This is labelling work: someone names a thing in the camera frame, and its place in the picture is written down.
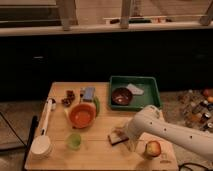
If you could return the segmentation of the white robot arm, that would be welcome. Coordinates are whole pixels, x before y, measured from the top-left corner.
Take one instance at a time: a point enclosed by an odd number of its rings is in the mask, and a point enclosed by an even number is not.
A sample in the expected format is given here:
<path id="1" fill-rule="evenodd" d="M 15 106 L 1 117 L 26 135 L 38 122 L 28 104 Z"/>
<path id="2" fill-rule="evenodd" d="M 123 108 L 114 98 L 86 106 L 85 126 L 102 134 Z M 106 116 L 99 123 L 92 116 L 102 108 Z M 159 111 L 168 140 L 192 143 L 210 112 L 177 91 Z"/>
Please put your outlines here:
<path id="1" fill-rule="evenodd" d="M 160 110 L 148 105 L 137 112 L 124 126 L 130 140 L 143 133 L 161 137 L 213 162 L 213 134 L 167 123 L 160 119 Z"/>

